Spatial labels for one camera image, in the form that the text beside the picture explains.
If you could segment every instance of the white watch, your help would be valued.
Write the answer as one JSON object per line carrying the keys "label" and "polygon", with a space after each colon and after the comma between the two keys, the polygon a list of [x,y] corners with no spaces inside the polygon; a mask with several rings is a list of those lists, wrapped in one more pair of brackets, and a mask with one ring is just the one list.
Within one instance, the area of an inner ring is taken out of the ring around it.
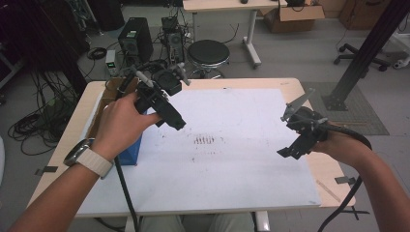
{"label": "white watch", "polygon": [[66,156],[64,164],[67,166],[73,166],[76,163],[80,163],[97,173],[103,179],[112,168],[113,163],[90,149],[93,141],[93,138],[86,138],[80,141]]}

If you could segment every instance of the metal pole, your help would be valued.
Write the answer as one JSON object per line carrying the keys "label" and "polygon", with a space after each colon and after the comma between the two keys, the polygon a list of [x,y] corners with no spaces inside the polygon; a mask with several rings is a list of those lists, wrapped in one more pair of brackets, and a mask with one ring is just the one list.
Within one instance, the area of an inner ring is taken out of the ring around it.
{"label": "metal pole", "polygon": [[344,101],[366,72],[371,61],[389,40],[397,26],[410,10],[410,1],[392,0],[368,34],[359,52],[330,96],[323,96],[328,110],[347,110]]}

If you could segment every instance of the blue box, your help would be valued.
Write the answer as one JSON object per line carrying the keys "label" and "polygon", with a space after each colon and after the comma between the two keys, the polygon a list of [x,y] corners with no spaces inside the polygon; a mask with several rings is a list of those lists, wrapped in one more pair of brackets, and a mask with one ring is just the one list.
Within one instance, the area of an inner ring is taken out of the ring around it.
{"label": "blue box", "polygon": [[129,148],[118,155],[121,165],[136,165],[139,147],[141,146],[142,134]]}

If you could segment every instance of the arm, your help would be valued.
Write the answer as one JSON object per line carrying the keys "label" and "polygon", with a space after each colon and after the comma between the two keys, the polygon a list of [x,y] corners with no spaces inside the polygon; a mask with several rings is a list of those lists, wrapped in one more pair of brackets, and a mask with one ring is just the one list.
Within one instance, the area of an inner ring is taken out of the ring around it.
{"label": "arm", "polygon": [[362,177],[380,231],[409,231],[410,198],[390,167],[360,141],[338,132],[330,132],[315,152],[354,167]]}
{"label": "arm", "polygon": [[[103,112],[91,149],[107,160],[131,146],[160,117],[140,115],[133,103],[136,93],[111,103]],[[66,231],[99,176],[76,164],[58,177],[23,213],[9,231]]]}

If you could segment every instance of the hand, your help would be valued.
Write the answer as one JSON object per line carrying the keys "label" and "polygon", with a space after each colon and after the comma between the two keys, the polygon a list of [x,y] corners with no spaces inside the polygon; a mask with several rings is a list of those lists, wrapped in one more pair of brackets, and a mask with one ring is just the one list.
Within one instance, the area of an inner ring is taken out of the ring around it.
{"label": "hand", "polygon": [[142,132],[158,122],[157,113],[141,115],[135,109],[136,93],[110,103],[103,111],[97,136],[91,149],[107,160],[130,147]]}
{"label": "hand", "polygon": [[335,131],[329,131],[328,139],[318,142],[311,151],[328,154],[333,159],[355,168],[369,159],[369,154],[372,154],[371,150],[361,141]]}

